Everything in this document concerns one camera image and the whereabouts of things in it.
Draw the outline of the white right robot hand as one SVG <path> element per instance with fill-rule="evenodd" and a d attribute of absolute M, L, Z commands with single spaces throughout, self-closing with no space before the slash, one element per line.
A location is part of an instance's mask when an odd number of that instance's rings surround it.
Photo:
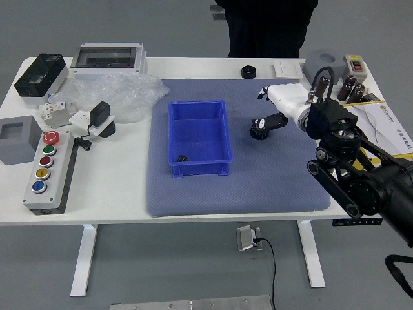
<path fill-rule="evenodd" d="M 253 119 L 253 131 L 267 133 L 284 127 L 289 119 L 292 119 L 303 132 L 306 131 L 310 104 L 307 103 L 308 91 L 301 83 L 265 86 L 257 98 L 270 101 L 279 112 L 263 119 Z"/>

